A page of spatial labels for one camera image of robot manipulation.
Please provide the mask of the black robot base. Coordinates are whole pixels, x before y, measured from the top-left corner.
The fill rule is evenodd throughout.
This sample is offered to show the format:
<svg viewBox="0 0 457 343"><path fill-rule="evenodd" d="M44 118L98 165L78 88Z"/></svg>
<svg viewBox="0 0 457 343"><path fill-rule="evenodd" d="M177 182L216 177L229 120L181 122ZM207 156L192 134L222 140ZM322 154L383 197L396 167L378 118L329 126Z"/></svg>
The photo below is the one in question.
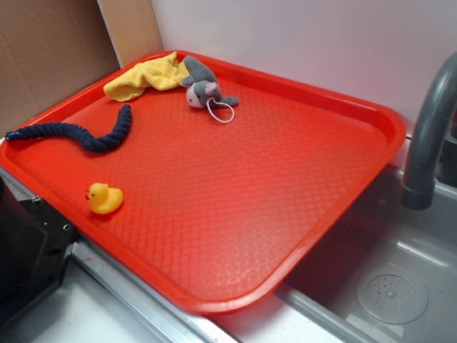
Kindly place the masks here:
<svg viewBox="0 0 457 343"><path fill-rule="evenodd" d="M48 202L18 200L1 181L1 328L62 284L74 225Z"/></svg>

